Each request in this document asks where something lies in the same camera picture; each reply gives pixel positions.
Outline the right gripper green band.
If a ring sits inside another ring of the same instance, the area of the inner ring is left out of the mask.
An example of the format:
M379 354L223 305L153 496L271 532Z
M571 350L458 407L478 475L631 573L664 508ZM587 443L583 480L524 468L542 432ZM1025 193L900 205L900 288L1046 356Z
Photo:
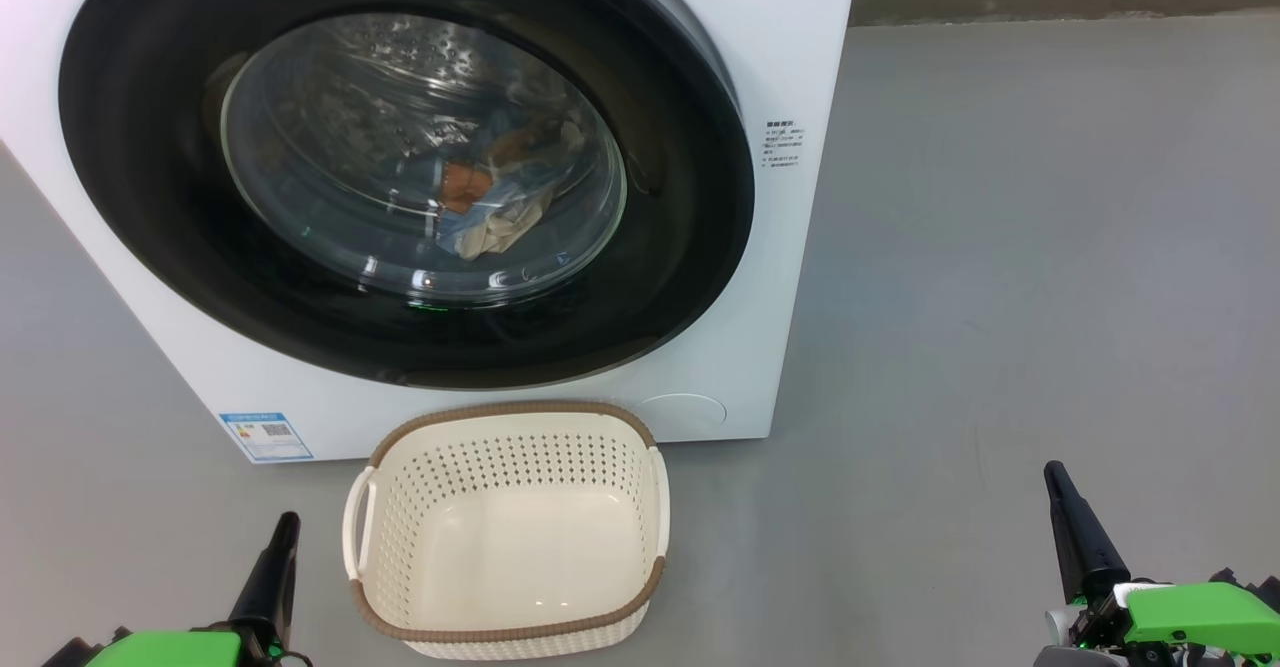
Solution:
M1042 666L1275 666L1277 611L1233 583L1129 583L1132 572L1065 465L1044 465L1068 608L1046 620ZM1079 600L1088 604L1083 606Z

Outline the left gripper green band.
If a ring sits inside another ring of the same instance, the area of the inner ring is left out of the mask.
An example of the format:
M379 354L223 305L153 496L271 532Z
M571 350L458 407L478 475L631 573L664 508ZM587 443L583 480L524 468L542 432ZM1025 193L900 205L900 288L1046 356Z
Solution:
M301 518L276 521L229 615L237 631L133 632L90 659L90 666L310 666L289 652Z

